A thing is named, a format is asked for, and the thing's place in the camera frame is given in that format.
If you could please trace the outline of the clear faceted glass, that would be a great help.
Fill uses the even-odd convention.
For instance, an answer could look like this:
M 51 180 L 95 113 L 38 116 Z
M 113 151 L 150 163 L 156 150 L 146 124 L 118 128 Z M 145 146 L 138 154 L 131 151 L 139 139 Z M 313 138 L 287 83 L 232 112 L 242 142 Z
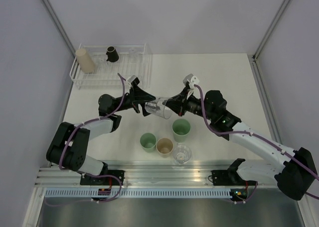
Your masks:
M 164 119 L 169 119 L 172 115 L 172 110 L 166 106 L 168 98 L 159 97 L 156 100 L 145 103 L 145 110 L 149 114 L 153 114 Z
M 104 74 L 108 68 L 108 62 L 105 58 L 96 59 L 96 74 Z
M 191 159 L 191 149 L 184 145 L 178 144 L 172 152 L 172 156 L 174 158 L 175 163 L 177 164 L 184 164 Z
M 137 59 L 139 56 L 139 48 L 138 47 L 131 47 L 129 49 L 129 57 L 131 59 Z

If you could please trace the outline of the tall green plastic cup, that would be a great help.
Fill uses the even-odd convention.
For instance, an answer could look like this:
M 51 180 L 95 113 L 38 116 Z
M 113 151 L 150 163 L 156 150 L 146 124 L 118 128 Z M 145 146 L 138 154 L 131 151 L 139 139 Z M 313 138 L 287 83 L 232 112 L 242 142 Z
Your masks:
M 172 124 L 173 138 L 177 143 L 182 143 L 186 140 L 190 133 L 191 125 L 185 119 L 177 119 Z

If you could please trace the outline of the short green plastic cup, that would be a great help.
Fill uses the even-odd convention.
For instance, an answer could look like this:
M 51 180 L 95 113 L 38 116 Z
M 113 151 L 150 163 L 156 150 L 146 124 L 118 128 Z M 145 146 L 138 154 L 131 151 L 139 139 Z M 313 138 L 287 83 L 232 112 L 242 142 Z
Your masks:
M 140 145 L 146 152 L 153 152 L 156 148 L 157 138 L 152 133 L 144 133 L 140 138 Z

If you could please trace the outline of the beige plastic cup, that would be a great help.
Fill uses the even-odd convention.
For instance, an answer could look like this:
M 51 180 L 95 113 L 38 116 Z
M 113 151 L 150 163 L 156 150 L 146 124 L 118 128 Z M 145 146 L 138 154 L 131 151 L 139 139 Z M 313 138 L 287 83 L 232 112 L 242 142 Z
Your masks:
M 156 143 L 156 150 L 163 158 L 167 158 L 173 151 L 173 142 L 168 138 L 161 138 Z
M 75 55 L 83 73 L 88 74 L 95 71 L 95 63 L 86 49 L 77 49 Z

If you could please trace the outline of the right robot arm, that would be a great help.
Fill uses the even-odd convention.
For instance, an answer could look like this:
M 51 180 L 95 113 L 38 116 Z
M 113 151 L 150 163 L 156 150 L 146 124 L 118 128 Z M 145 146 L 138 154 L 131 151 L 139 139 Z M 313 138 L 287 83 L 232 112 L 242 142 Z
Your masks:
M 294 150 L 254 133 L 240 118 L 226 109 L 227 101 L 218 90 L 201 93 L 200 98 L 189 95 L 189 88 L 169 98 L 165 106 L 183 116 L 190 112 L 203 117 L 208 129 L 228 141 L 237 143 L 278 167 L 275 180 L 288 197 L 300 200 L 318 177 L 311 153 L 301 147 Z

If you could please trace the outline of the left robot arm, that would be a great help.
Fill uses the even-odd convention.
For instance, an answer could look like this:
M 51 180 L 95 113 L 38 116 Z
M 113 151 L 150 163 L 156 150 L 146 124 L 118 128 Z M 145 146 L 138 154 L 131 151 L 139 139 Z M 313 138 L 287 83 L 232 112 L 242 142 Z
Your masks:
M 97 185 L 104 185 L 108 182 L 109 173 L 107 164 L 87 155 L 88 143 L 102 134 L 112 133 L 118 129 L 122 117 L 116 112 L 133 109 L 140 113 L 139 106 L 142 107 L 143 115 L 146 115 L 145 103 L 154 101 L 155 96 L 147 93 L 139 87 L 137 77 L 129 81 L 130 89 L 125 92 L 125 79 L 122 82 L 122 95 L 113 97 L 103 94 L 98 100 L 97 118 L 71 124 L 62 122 L 47 150 L 47 161 L 57 164 L 61 170 L 71 170 L 81 174 L 91 176 Z

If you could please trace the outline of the black brown cup holder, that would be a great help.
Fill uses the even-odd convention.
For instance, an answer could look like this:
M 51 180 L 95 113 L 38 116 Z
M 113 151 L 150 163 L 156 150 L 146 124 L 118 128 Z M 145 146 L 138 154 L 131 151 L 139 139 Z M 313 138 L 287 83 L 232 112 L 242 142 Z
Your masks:
M 119 60 L 119 55 L 114 46 L 109 46 L 107 48 L 107 62 L 115 63 Z

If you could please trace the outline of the aluminium mounting rail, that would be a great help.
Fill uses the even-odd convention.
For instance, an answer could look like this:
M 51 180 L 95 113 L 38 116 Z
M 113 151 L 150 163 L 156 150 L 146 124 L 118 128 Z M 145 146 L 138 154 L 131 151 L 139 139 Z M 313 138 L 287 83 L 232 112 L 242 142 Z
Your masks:
M 182 187 L 204 188 L 211 186 L 207 177 L 212 170 L 224 170 L 226 165 L 211 163 L 185 165 L 146 165 L 130 163 L 110 165 L 110 169 L 124 171 L 124 186 L 132 188 Z M 79 187 L 80 175 L 61 171 L 57 166 L 40 168 L 35 185 L 39 187 Z

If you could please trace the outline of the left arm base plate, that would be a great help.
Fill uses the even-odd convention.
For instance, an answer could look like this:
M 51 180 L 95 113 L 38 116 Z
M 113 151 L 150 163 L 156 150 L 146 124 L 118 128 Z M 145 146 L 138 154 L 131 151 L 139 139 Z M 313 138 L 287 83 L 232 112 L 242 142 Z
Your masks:
M 81 180 L 81 186 L 119 186 L 125 178 L 124 170 L 108 170 L 107 177 L 96 177 L 85 174 Z

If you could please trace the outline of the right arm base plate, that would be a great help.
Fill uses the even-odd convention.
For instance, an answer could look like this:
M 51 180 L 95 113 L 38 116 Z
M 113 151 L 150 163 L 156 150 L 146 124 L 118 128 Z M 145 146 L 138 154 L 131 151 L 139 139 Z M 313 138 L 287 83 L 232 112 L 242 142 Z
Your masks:
M 246 181 L 243 180 L 236 172 L 228 172 L 227 170 L 212 170 L 211 180 L 213 186 L 245 186 Z

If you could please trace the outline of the right aluminium frame post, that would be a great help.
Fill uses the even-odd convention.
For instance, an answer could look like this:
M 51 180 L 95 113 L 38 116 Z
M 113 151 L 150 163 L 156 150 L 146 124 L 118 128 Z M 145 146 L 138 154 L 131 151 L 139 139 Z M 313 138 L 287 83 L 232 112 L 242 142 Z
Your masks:
M 289 7 L 292 0 L 283 0 L 278 8 L 278 10 L 275 13 L 275 16 L 273 17 L 270 25 L 268 26 L 262 40 L 260 41 L 256 51 L 253 55 L 251 55 L 251 58 L 253 62 L 256 62 L 258 57 L 261 55 L 262 51 L 264 50 L 266 44 L 268 43 L 268 40 L 272 36 L 273 32 L 275 31 L 277 25 L 279 24 L 281 18 L 283 17 L 285 11 Z

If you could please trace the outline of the aluminium frame post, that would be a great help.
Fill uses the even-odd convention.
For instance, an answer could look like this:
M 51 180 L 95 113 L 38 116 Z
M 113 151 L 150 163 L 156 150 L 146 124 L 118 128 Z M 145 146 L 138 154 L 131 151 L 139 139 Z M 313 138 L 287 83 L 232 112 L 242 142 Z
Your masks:
M 256 51 L 253 55 L 251 55 L 251 58 L 253 62 L 256 62 L 258 57 L 261 55 L 262 51 L 264 50 L 266 44 L 268 43 L 268 40 L 272 36 L 273 32 L 275 31 L 277 25 L 279 24 L 281 18 L 283 17 L 285 11 L 289 7 L 292 0 L 283 0 L 278 8 L 278 10 L 275 13 L 275 16 L 273 17 L 270 25 L 268 26 L 262 40 L 260 41 Z
M 56 27 L 59 35 L 61 36 L 61 38 L 63 39 L 65 45 L 67 46 L 68 50 L 71 52 L 71 54 L 73 55 L 73 57 L 75 57 L 75 48 L 69 38 L 69 36 L 67 35 L 60 19 L 58 18 L 50 0 L 40 0 L 41 3 L 43 4 L 45 10 L 47 11 L 50 19 L 52 20 L 54 26 Z

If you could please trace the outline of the left aluminium frame post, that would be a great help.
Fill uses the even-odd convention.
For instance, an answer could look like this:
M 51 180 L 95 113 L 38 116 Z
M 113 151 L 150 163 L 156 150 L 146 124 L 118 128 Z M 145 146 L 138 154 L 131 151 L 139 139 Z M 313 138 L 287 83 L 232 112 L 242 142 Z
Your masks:
M 69 38 L 69 36 L 67 35 L 60 19 L 58 18 L 50 0 L 40 0 L 41 3 L 43 4 L 45 10 L 47 11 L 50 19 L 52 20 L 54 26 L 56 27 L 59 35 L 61 36 L 61 38 L 63 39 L 65 45 L 67 46 L 68 50 L 71 52 L 71 54 L 73 55 L 73 57 L 75 57 L 75 48 Z

